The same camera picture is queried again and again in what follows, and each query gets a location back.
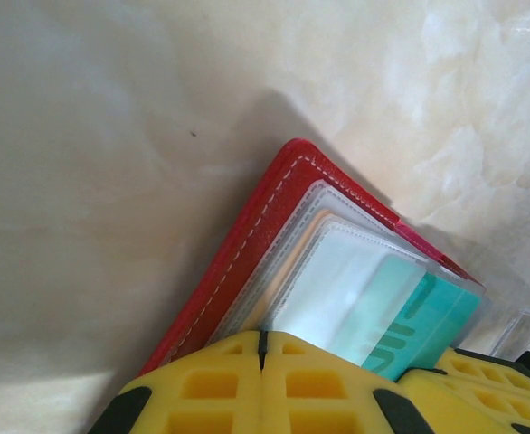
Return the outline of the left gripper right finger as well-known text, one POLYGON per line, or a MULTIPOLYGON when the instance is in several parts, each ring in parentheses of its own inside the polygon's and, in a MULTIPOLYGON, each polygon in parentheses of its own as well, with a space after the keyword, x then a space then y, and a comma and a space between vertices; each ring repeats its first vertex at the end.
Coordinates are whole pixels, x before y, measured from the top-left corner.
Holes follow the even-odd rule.
POLYGON ((282 332, 260 333, 262 433, 432 433, 402 388, 282 332))

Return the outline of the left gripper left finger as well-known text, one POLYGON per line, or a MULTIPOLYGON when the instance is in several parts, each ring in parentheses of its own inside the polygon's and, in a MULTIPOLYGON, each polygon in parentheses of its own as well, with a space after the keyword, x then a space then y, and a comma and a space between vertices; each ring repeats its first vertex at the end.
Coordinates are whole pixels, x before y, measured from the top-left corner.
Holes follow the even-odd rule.
POLYGON ((258 433, 264 334, 250 331, 127 383, 91 433, 258 433))

